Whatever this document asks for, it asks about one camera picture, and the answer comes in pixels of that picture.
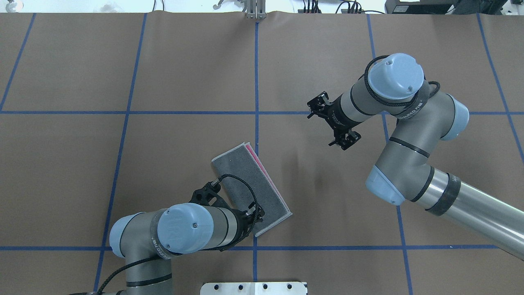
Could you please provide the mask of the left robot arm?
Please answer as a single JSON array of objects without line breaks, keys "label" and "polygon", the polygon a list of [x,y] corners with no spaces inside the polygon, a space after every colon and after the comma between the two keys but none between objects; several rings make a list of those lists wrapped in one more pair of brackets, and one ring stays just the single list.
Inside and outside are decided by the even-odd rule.
[{"label": "left robot arm", "polygon": [[183,203],[122,217],[113,224],[109,242],[125,265],[94,293],[104,295],[109,282],[124,272],[126,286],[119,295],[172,295],[172,259],[201,250],[227,250],[247,237],[263,216],[256,203],[247,211]]}]

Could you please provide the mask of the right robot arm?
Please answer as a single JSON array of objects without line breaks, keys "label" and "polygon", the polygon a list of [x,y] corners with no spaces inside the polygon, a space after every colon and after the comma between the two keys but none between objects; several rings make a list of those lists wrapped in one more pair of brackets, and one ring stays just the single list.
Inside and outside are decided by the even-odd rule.
[{"label": "right robot arm", "polygon": [[382,112],[394,116],[397,125],[366,180],[368,190],[396,206],[409,200],[523,259],[523,212],[427,162],[439,141],[464,131],[470,113],[438,82],[429,82],[415,58],[378,56],[337,99],[321,92],[307,106],[333,130],[330,145],[343,150],[361,138],[354,127]]}]

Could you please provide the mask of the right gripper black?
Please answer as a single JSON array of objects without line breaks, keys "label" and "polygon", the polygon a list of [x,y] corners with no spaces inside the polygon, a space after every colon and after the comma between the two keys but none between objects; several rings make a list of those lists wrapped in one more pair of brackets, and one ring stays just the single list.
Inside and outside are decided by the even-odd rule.
[{"label": "right gripper black", "polygon": [[307,118],[316,115],[324,119],[333,130],[334,140],[329,146],[338,145],[342,150],[347,150],[361,138],[359,132],[352,130],[360,123],[346,116],[342,110],[341,98],[339,96],[335,101],[330,101],[327,92],[321,92],[307,102],[310,111]]}]

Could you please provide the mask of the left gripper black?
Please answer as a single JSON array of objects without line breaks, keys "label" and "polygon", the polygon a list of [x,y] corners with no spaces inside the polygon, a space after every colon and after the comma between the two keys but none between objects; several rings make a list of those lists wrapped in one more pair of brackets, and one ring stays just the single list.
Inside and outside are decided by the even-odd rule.
[{"label": "left gripper black", "polygon": [[248,209],[244,211],[233,209],[233,213],[237,220],[237,233],[235,238],[245,238],[249,236],[254,228],[254,224],[262,222],[265,215],[264,209],[257,203],[251,203]]}]

